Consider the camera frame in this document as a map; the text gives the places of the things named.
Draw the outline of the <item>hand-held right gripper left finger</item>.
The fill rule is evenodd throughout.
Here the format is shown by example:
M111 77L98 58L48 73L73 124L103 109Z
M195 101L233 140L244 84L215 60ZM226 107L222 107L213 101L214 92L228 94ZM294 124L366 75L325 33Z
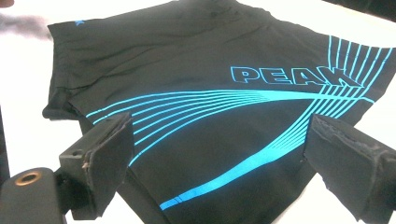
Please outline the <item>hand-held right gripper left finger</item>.
M95 220L113 200L134 151L128 113L104 119L59 156L56 171L62 210L75 220Z

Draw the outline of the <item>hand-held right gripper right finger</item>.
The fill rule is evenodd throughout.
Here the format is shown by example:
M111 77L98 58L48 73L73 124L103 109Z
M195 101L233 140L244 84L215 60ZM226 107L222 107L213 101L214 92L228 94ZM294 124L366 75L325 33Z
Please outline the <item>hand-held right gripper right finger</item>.
M348 123L315 114L304 156L357 220L389 224L396 211L396 150Z

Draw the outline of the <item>black garment with blue stripes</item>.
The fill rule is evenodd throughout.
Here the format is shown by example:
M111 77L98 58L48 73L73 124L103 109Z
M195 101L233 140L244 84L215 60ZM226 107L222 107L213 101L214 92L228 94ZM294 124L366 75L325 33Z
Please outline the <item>black garment with blue stripes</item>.
M314 171L312 115L357 123L396 49L281 21L237 0L175 0L49 28L47 119L133 120L120 196L144 224L272 224Z

